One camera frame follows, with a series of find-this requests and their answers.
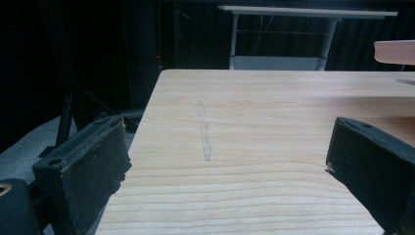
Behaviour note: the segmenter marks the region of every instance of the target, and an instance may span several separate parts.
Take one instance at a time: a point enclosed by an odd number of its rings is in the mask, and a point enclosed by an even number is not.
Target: wooden table
[[[415,145],[409,80],[414,72],[166,70],[97,234],[381,235],[325,159],[336,117]]]

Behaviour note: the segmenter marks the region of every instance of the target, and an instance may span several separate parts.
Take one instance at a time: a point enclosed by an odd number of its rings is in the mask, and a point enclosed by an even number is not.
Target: wood grain
[[[382,234],[324,171],[336,117],[415,145],[414,72],[166,70],[97,234]]]

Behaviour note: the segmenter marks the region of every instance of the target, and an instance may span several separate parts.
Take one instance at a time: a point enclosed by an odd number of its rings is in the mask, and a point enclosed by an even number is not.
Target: dark background
[[[0,1],[0,153],[61,113],[66,74],[41,10],[54,1]],[[327,71],[400,71],[373,59],[373,43],[415,39],[413,1],[56,1],[73,61],[68,68],[117,110],[145,109],[162,70],[228,68],[232,16],[216,8],[223,3],[399,11],[383,21],[338,23]],[[275,17],[268,30],[312,34],[263,33],[255,54],[318,56],[325,27],[323,19]],[[259,30],[260,16],[241,16],[239,28]],[[237,55],[251,53],[257,38],[241,32]]]

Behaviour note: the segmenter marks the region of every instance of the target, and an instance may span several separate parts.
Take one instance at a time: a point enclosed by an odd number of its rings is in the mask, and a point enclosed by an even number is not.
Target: white table
[[[375,11],[352,11],[352,10],[329,10],[329,9],[301,9],[301,8],[274,8],[274,7],[247,7],[247,6],[218,6],[223,11],[233,14],[233,27],[231,39],[231,51],[229,59],[229,70],[249,69],[249,70],[272,70],[273,68],[282,70],[295,70],[301,64],[301,70],[323,71],[329,56],[330,46],[336,30],[337,22],[342,19],[378,19],[384,17],[395,17],[397,12],[375,12]],[[326,18],[328,20],[327,33],[324,43],[317,58],[299,57],[248,57],[236,56],[236,39],[238,32],[238,18],[240,15],[265,15],[265,16],[286,16],[286,17],[310,17]]]

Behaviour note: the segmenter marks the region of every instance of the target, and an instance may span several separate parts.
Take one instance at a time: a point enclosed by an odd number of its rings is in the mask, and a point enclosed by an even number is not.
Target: screw hole
[[[0,197],[7,194],[12,189],[10,184],[0,184]]]
[[[58,165],[62,160],[52,160],[48,163],[49,166]]]

